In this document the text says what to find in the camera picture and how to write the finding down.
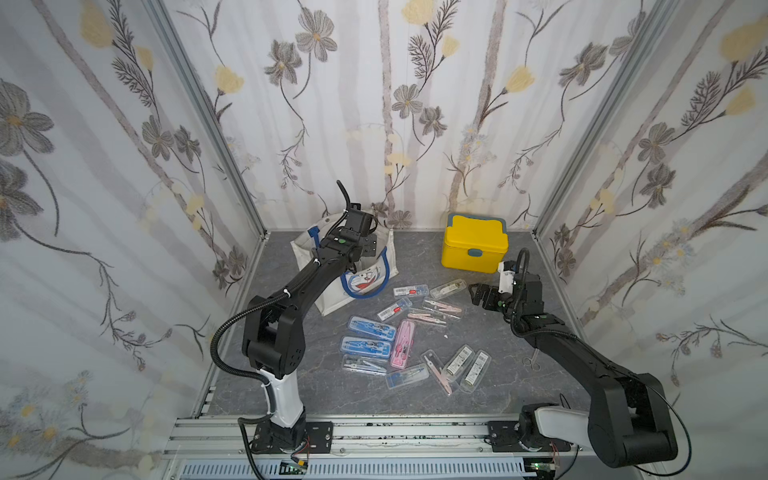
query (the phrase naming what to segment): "clear plastic case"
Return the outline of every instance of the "clear plastic case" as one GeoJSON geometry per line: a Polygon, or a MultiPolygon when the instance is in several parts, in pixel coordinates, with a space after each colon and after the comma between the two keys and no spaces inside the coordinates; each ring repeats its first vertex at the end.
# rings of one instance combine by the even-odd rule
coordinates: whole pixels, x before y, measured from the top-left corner
{"type": "Polygon", "coordinates": [[[461,292],[467,288],[467,283],[463,279],[456,279],[452,282],[443,283],[441,286],[433,288],[429,291],[429,296],[435,300],[446,298],[448,295],[453,295],[456,292],[461,292]]]}
{"type": "Polygon", "coordinates": [[[386,322],[387,320],[393,319],[396,316],[402,314],[407,309],[411,308],[412,305],[413,302],[409,300],[407,296],[404,296],[403,298],[394,302],[392,305],[386,307],[381,312],[378,312],[376,316],[379,317],[379,320],[382,322],[386,322]]]}
{"type": "Polygon", "coordinates": [[[420,308],[411,308],[408,310],[408,319],[430,326],[448,326],[448,322],[445,321],[445,317],[441,313],[430,312],[429,310],[422,310],[420,308]]]}
{"type": "Polygon", "coordinates": [[[488,367],[491,365],[491,356],[486,352],[480,350],[472,361],[472,366],[469,367],[467,375],[458,384],[458,387],[467,393],[472,393],[478,388],[478,384],[488,367]]]}
{"type": "Polygon", "coordinates": [[[429,371],[427,370],[427,365],[425,363],[420,363],[404,370],[389,373],[385,378],[387,388],[396,389],[401,386],[427,380],[427,378],[429,378],[429,371]]]}
{"type": "Polygon", "coordinates": [[[458,377],[462,376],[462,373],[466,370],[473,353],[475,353],[475,351],[469,345],[464,345],[462,348],[458,349],[458,352],[451,358],[451,361],[446,363],[445,367],[443,367],[442,374],[445,375],[448,380],[454,382],[458,377]]]}
{"type": "Polygon", "coordinates": [[[445,375],[442,374],[443,365],[440,357],[437,356],[434,350],[427,350],[422,354],[422,360],[427,364],[427,368],[432,376],[435,377],[435,381],[440,385],[442,391],[445,392],[447,396],[451,396],[453,393],[453,386],[445,375]]]}
{"type": "Polygon", "coordinates": [[[392,289],[395,296],[427,296],[429,295],[428,285],[408,285],[396,286],[392,289]]]}
{"type": "Polygon", "coordinates": [[[384,376],[387,373],[386,367],[386,359],[373,359],[367,356],[345,355],[341,360],[341,368],[367,375],[384,376]]]}
{"type": "Polygon", "coordinates": [[[370,356],[377,359],[388,359],[392,354],[392,344],[383,340],[345,336],[341,339],[339,350],[341,353],[370,356]]]}
{"type": "Polygon", "coordinates": [[[424,303],[422,303],[422,308],[424,310],[440,313],[445,316],[445,318],[453,320],[460,320],[464,316],[464,309],[460,306],[442,300],[435,300],[433,298],[425,298],[424,303]]]}
{"type": "Polygon", "coordinates": [[[410,320],[403,320],[397,327],[397,338],[392,346],[392,357],[389,359],[389,364],[396,369],[404,369],[408,365],[415,331],[416,324],[410,320]]]}
{"type": "Polygon", "coordinates": [[[392,342],[397,334],[397,329],[394,326],[387,325],[386,323],[374,322],[373,320],[362,318],[357,315],[352,315],[349,318],[347,326],[355,333],[371,336],[375,339],[384,340],[385,342],[392,342]]]}

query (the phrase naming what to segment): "gray marble floor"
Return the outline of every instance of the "gray marble floor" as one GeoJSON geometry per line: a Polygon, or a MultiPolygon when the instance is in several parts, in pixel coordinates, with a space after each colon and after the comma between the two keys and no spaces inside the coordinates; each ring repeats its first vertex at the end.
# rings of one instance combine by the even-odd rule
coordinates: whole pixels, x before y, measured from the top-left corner
{"type": "MultiPolygon", "coordinates": [[[[272,233],[265,247],[251,295],[268,295],[284,285],[298,272],[289,242],[294,232],[272,233]]],[[[492,357],[491,366],[478,388],[472,393],[456,392],[448,397],[433,379],[401,389],[386,388],[383,377],[347,372],[340,368],[339,341],[348,334],[346,324],[351,315],[376,318],[376,313],[392,304],[392,288],[418,283],[438,286],[463,278],[467,283],[498,282],[498,274],[466,272],[444,268],[440,264],[442,232],[395,233],[397,268],[385,292],[370,300],[355,300],[322,317],[313,307],[304,319],[306,355],[299,366],[299,391],[309,414],[427,414],[427,413],[516,413],[524,403],[557,402],[563,393],[575,409],[588,409],[589,396],[553,359],[541,354],[541,370],[531,372],[522,360],[532,348],[512,335],[501,314],[473,306],[466,291],[447,300],[465,307],[464,318],[447,329],[418,325],[413,355],[421,356],[433,349],[445,362],[468,343],[483,349],[492,357]]],[[[531,251],[529,271],[541,275],[545,307],[549,313],[563,317],[563,309],[546,275],[543,259],[537,254],[528,233],[509,234],[507,259],[517,256],[520,248],[531,251]]],[[[240,353],[242,324],[235,325],[225,360],[232,366],[249,369],[240,353]]],[[[410,364],[416,364],[412,356],[410,364]]],[[[263,389],[252,379],[220,373],[208,415],[261,415],[266,411],[263,389]]]]}

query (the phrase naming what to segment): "white tag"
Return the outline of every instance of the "white tag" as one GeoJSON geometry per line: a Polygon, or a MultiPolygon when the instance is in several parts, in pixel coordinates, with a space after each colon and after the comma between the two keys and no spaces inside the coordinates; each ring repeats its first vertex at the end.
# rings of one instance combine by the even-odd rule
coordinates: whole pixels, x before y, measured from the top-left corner
{"type": "Polygon", "coordinates": [[[464,347],[462,351],[456,356],[456,358],[453,359],[453,362],[451,362],[450,365],[445,367],[446,370],[448,370],[448,373],[451,375],[455,375],[456,372],[461,369],[462,365],[464,365],[464,362],[467,361],[469,356],[472,354],[472,350],[469,349],[468,346],[464,347]]]}
{"type": "Polygon", "coordinates": [[[480,354],[478,355],[478,358],[475,360],[475,364],[469,370],[469,373],[467,373],[467,378],[465,380],[469,385],[475,384],[475,380],[478,379],[478,376],[482,371],[482,367],[485,365],[485,362],[487,361],[488,361],[488,356],[480,352],[480,354]]]}

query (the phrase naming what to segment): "blue plastic case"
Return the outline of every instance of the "blue plastic case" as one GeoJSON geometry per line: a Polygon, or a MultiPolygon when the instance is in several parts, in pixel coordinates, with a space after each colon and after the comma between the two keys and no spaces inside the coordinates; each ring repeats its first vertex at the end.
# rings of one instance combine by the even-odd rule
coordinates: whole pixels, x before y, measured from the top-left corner
{"type": "Polygon", "coordinates": [[[339,350],[342,353],[370,356],[375,359],[388,359],[392,353],[392,344],[382,340],[345,336],[341,339],[339,350]]]}
{"type": "Polygon", "coordinates": [[[361,316],[352,315],[349,318],[348,327],[355,333],[371,336],[375,339],[392,342],[397,335],[397,329],[386,323],[374,322],[361,316]]]}

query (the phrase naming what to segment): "yellow box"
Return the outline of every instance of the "yellow box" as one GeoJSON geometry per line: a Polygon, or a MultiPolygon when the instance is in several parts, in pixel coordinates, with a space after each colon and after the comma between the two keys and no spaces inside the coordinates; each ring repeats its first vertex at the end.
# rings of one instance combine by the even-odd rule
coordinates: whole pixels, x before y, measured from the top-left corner
{"type": "Polygon", "coordinates": [[[450,214],[442,244],[442,265],[494,273],[508,248],[507,224],[501,218],[450,214]]]}

